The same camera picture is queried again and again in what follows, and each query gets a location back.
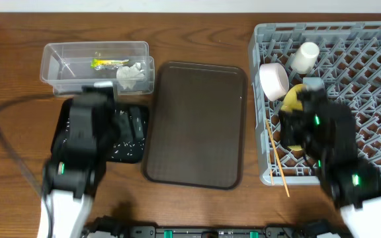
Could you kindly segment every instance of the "yellow plate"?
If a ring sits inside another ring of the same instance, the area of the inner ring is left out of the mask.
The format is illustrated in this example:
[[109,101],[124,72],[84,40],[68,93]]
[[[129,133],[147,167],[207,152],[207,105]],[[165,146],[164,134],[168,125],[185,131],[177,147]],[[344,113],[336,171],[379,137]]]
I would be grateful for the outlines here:
[[[286,94],[285,98],[283,99],[283,105],[280,108],[280,110],[285,112],[292,112],[292,110],[302,110],[302,103],[297,99],[296,93],[302,91],[302,89],[305,89],[306,86],[303,84],[298,84],[293,86],[288,93]],[[302,147],[300,145],[291,145],[288,146],[289,149],[294,151],[300,151],[302,150]]]

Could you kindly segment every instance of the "transparent plastic bin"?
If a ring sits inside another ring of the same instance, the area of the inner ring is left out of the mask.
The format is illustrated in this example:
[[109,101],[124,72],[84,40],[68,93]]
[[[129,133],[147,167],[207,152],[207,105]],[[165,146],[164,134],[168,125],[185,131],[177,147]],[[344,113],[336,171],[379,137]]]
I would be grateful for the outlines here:
[[[290,67],[296,50],[304,42],[315,42],[320,48],[314,68],[300,75]],[[283,65],[290,88],[302,83],[303,77],[321,77],[329,100],[350,107],[357,129],[358,156],[381,172],[381,22],[301,22],[259,24],[248,46],[249,70],[255,98],[258,166],[261,181],[282,185],[280,171],[273,155],[265,122],[270,124],[287,184],[319,184],[301,151],[280,144],[280,100],[270,101],[260,84],[262,63]],[[307,157],[317,167],[317,163]]]
[[[117,69],[91,68],[93,59],[129,60],[126,66],[141,63],[144,78],[117,79]],[[51,43],[44,48],[40,78],[53,86],[54,94],[79,92],[84,85],[112,80],[119,95],[153,92],[155,69],[146,42]]]

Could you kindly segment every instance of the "white wall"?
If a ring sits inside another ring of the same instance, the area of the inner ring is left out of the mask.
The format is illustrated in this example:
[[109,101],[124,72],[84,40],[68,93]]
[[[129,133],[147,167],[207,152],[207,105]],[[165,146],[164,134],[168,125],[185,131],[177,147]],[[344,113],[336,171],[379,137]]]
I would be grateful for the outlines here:
[[0,0],[0,12],[381,13],[381,0]]

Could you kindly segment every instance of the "black tray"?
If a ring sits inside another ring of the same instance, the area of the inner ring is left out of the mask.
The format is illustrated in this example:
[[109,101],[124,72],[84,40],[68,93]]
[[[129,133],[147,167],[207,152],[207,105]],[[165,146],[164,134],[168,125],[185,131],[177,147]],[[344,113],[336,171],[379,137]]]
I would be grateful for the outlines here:
[[236,67],[166,63],[142,170],[153,182],[233,189],[241,180],[247,78]]

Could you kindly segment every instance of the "white cup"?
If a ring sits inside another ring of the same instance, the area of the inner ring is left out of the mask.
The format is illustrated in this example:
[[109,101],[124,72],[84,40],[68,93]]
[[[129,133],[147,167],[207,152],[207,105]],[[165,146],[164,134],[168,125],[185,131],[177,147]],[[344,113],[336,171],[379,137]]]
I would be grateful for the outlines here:
[[283,97],[289,90],[288,75],[279,63],[261,65],[259,68],[259,80],[264,94],[270,101]]
[[290,67],[300,74],[307,74],[316,64],[320,49],[313,42],[303,43],[296,51]]

